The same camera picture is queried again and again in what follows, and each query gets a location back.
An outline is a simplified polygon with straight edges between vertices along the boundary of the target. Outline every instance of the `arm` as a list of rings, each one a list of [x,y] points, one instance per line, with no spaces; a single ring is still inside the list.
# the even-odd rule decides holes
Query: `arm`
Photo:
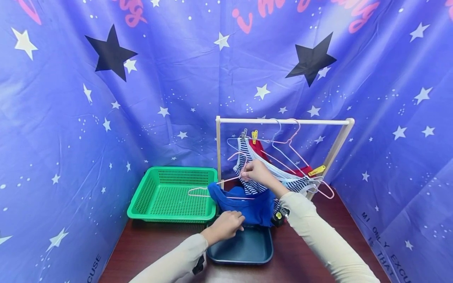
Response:
[[[314,204],[303,195],[290,192],[258,161],[246,165],[245,178],[269,188],[289,209],[288,222],[310,249],[324,263],[336,282],[379,282],[368,265],[351,246],[316,212]]]
[[[192,272],[206,249],[221,240],[232,238],[245,217],[237,211],[226,211],[200,234],[188,237],[179,246],[145,268],[129,283],[170,283]]]

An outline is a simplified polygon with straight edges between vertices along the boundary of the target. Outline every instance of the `basket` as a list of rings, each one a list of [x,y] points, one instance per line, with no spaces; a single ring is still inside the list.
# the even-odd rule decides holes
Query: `basket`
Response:
[[[213,168],[151,167],[132,197],[127,215],[151,222],[206,223],[216,214],[215,202],[187,192],[212,182],[217,182]],[[207,190],[196,193],[209,195]]]

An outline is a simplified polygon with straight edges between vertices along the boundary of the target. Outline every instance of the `wooden clothes rack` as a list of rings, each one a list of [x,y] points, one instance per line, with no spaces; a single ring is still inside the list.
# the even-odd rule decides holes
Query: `wooden clothes rack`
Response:
[[[321,176],[325,176],[329,171],[330,166],[332,165],[335,157],[340,151],[343,143],[346,141],[347,136],[354,126],[354,119],[347,118],[346,120],[297,120],[302,125],[340,125],[341,130],[335,139],[332,147],[327,154],[326,159],[324,160],[323,165],[326,167]],[[297,124],[294,120],[278,120],[281,124]],[[277,124],[274,119],[231,119],[231,118],[221,118],[216,116],[216,134],[217,134],[217,176],[218,180],[222,181],[222,166],[221,166],[221,155],[220,155],[220,124],[229,123],[229,124]],[[311,200],[313,198],[313,193],[308,192],[307,198]]]

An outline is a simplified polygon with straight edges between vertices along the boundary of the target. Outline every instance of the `wooden table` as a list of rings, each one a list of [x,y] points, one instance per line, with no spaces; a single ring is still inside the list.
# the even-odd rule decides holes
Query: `wooden table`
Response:
[[[390,282],[339,197],[316,195],[319,215],[334,227],[370,266],[381,282]],[[101,283],[127,283],[141,270],[202,230],[200,225],[146,223],[127,226],[101,277]],[[208,261],[193,282],[334,282],[305,242],[286,224],[273,228],[274,256],[262,266],[224,266]]]

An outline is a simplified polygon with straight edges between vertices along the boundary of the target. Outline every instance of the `beige sleeve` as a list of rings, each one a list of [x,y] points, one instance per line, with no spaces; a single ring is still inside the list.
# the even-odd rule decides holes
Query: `beige sleeve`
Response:
[[[316,212],[303,195],[288,192],[280,198],[289,209],[288,222],[324,263],[336,282],[379,282],[368,265],[351,246]]]
[[[206,249],[206,239],[201,234],[192,235],[145,268],[130,283],[173,283],[186,275],[190,276]]]

